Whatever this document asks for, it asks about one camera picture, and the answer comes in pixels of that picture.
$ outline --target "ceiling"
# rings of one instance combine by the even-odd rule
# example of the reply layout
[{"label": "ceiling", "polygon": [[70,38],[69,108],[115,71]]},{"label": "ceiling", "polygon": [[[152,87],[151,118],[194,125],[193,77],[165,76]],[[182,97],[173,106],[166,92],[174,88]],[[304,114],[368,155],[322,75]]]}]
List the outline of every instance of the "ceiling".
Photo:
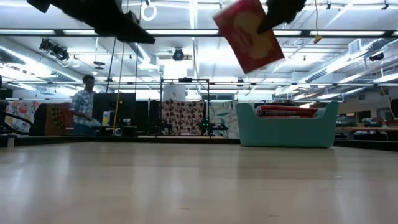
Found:
[{"label": "ceiling", "polygon": [[[231,2],[233,1],[199,0],[197,5],[195,1],[192,1],[191,5],[193,6],[191,6],[189,0],[152,0],[151,7],[147,8],[145,1],[124,0],[123,10],[127,11],[128,5],[128,9],[132,10],[137,16],[140,15],[140,12],[143,12],[146,18],[141,19],[141,27],[144,29],[216,29],[212,17],[220,11],[220,7],[226,7]],[[382,10],[384,7],[383,0],[330,0],[329,2],[318,0],[318,28],[320,30],[396,30],[398,28],[396,21],[398,0],[388,0],[387,2],[389,7]],[[330,3],[331,9],[326,9],[328,3]],[[282,24],[277,28],[314,30],[316,26],[314,4],[315,1],[308,0],[306,8],[297,15],[291,24]],[[19,0],[0,0],[0,17],[2,18],[0,29],[91,29],[86,24],[66,16],[55,7],[51,7],[48,13],[42,14],[35,8],[30,7],[25,1]],[[245,82],[251,83],[295,83],[305,81],[317,68],[321,69],[344,55],[348,51],[348,44],[356,39],[324,38],[319,43],[314,44],[313,38],[278,38],[286,60],[273,63],[261,71],[255,71],[248,75],[243,73],[231,47],[222,37],[196,37],[194,40],[192,37],[157,37],[154,45],[142,44],[139,46],[139,52],[151,58],[153,66],[147,66],[149,63],[142,65],[142,59],[137,58],[133,49],[134,46],[132,48],[128,44],[115,42],[112,37],[100,37],[98,39],[95,37],[51,37],[50,40],[67,47],[71,58],[79,59],[80,66],[73,66],[74,63],[79,63],[79,61],[72,63],[68,61],[59,65],[51,55],[45,55],[39,50],[41,37],[0,36],[0,45],[30,57],[32,60],[40,60],[39,63],[51,69],[61,69],[62,75],[52,78],[55,81],[62,78],[62,81],[72,82],[80,79],[83,75],[94,73],[98,81],[105,81],[111,74],[113,81],[118,81],[121,75],[124,82],[134,82],[136,79],[138,82],[158,82],[162,73],[164,78],[179,78],[176,74],[179,74],[178,71],[183,68],[184,76],[209,78],[211,82],[236,82],[238,78],[243,78]],[[380,41],[379,39],[364,39],[363,45],[377,40]],[[398,53],[396,50],[397,44],[393,39],[387,41],[391,44],[386,42],[383,45],[384,48],[372,49],[373,53],[384,52],[383,60],[371,62],[368,59],[366,60],[367,57],[357,57],[356,60],[350,59],[349,62],[337,61],[338,66],[335,65],[332,70],[329,69],[326,74],[313,80],[312,83],[338,83],[357,73],[371,68],[379,68],[380,65],[388,64],[388,62],[391,63],[384,68],[383,75],[395,73],[394,60],[397,56],[396,53]],[[195,49],[196,71],[193,60],[186,60],[178,64],[173,63],[171,55],[176,48],[181,48],[184,54],[189,55],[190,58]],[[93,62],[95,60],[105,63],[103,70],[94,69],[96,65]],[[164,70],[160,69],[160,65],[164,65]],[[372,73],[366,73],[355,80],[344,83],[369,83],[380,76],[381,70],[377,69]],[[117,87],[117,85],[110,86],[111,90],[115,90]],[[158,83],[145,84],[137,87],[155,90],[160,85]],[[131,89],[134,87],[121,85],[121,88]],[[261,94],[261,90],[271,90],[280,97],[290,94],[292,98],[302,93],[316,93],[312,98],[317,98],[325,95],[326,92],[328,94],[329,92],[344,93],[358,89],[358,87],[343,86],[337,88],[335,86],[311,85],[286,88],[286,86],[280,85],[248,85],[238,88],[236,85],[218,85],[213,86],[212,89],[240,90],[250,94],[256,94],[256,92]],[[98,85],[98,90],[105,90],[105,87]]]}]

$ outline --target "red panel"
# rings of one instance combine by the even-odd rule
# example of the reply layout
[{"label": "red panel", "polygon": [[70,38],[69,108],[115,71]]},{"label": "red panel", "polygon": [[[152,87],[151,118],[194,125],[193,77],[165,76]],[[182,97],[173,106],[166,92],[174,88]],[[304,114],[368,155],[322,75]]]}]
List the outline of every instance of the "red panel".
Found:
[{"label": "red panel", "polygon": [[259,0],[240,0],[213,18],[245,74],[284,58],[274,31],[257,34],[264,16]]}]

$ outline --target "teal bin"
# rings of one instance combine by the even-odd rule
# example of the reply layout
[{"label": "teal bin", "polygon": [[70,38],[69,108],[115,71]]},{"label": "teal bin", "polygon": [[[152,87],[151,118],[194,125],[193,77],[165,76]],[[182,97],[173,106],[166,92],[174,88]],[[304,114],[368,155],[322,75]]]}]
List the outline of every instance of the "teal bin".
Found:
[{"label": "teal bin", "polygon": [[243,146],[331,147],[335,141],[337,102],[318,109],[315,118],[258,118],[247,103],[236,105]]}]

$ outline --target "hanging cable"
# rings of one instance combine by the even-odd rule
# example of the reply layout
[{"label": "hanging cable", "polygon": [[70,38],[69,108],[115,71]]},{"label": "hanging cable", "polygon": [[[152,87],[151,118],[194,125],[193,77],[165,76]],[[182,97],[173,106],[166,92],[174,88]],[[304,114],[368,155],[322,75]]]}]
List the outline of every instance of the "hanging cable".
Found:
[{"label": "hanging cable", "polygon": [[318,43],[319,41],[322,40],[322,36],[318,34],[318,3],[317,0],[315,0],[315,40],[313,41],[314,44]]},{"label": "hanging cable", "polygon": [[[142,8],[142,0],[141,0],[141,5],[140,5],[140,14],[139,14],[139,22],[141,21],[141,8]],[[129,11],[129,0],[127,0],[127,12]],[[122,81],[122,68],[123,68],[123,58],[124,58],[124,47],[125,47],[125,43],[123,43],[123,50],[122,50],[122,59],[121,59],[121,63],[120,63],[120,74],[119,74],[119,84],[118,84],[118,94],[116,97],[116,109],[114,112],[114,119],[113,119],[113,134],[115,134],[115,129],[116,129],[116,121],[118,120],[118,110],[119,110],[119,96],[120,96],[120,83]],[[136,69],[136,89],[137,89],[137,69]]]},{"label": "hanging cable", "polygon": [[109,88],[109,82],[111,81],[111,71],[112,71],[112,63],[113,63],[113,56],[114,56],[114,48],[116,46],[116,37],[114,38],[113,42],[113,50],[112,50],[112,56],[111,56],[111,63],[109,65],[109,73],[108,73],[108,79],[106,81],[106,90],[105,93],[108,93],[108,88]]},{"label": "hanging cable", "polygon": [[391,112],[391,114],[392,114],[392,118],[396,119],[396,117],[394,116],[394,112],[393,112],[393,110],[392,110],[392,107],[391,107],[391,98],[389,98],[388,96],[386,96],[386,93],[384,92],[384,89],[383,89],[381,83],[379,84],[379,86],[380,86],[381,92],[383,93],[383,96],[384,96],[385,99],[387,100],[388,107],[390,108],[390,112]]},{"label": "hanging cable", "polygon": [[317,0],[315,0],[315,30],[318,35],[318,4],[317,4]]}]

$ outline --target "spotlight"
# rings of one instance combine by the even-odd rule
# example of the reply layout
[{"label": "spotlight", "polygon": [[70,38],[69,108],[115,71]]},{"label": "spotlight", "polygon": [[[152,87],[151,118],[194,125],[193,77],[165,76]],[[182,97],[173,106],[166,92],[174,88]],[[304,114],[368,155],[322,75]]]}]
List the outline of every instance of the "spotlight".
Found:
[{"label": "spotlight", "polygon": [[244,81],[243,81],[243,79],[242,78],[239,78],[238,79],[238,83],[243,83]]},{"label": "spotlight", "polygon": [[182,49],[175,49],[174,54],[173,54],[173,60],[175,61],[181,61],[184,59],[184,53],[182,52]]},{"label": "spotlight", "polygon": [[67,60],[69,60],[68,49],[66,47],[61,47],[51,42],[50,40],[42,39],[39,49],[44,52],[49,52],[50,55],[54,56],[55,58],[57,58],[57,60],[60,60],[62,62],[66,62]]},{"label": "spotlight", "polygon": [[383,60],[383,59],[384,59],[384,53],[383,52],[381,52],[381,53],[379,53],[377,55],[373,55],[373,56],[369,57],[369,60],[372,61],[372,62],[380,61],[380,60]]}]

